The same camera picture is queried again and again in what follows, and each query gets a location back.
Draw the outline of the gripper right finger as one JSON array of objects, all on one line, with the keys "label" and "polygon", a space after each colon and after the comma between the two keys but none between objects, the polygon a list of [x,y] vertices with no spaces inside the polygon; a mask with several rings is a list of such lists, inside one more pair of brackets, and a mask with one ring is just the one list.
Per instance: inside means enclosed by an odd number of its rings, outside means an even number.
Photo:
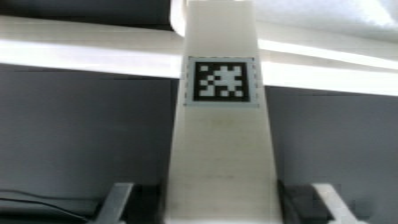
[{"label": "gripper right finger", "polygon": [[277,189],[284,224],[364,224],[331,184],[277,182]]}]

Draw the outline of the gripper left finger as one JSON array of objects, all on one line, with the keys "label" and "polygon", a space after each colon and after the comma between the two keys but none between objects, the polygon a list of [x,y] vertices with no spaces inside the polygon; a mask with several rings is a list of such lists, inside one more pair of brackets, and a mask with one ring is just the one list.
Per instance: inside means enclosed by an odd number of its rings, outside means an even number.
[{"label": "gripper left finger", "polygon": [[156,185],[116,183],[87,224],[155,224],[158,199]]}]

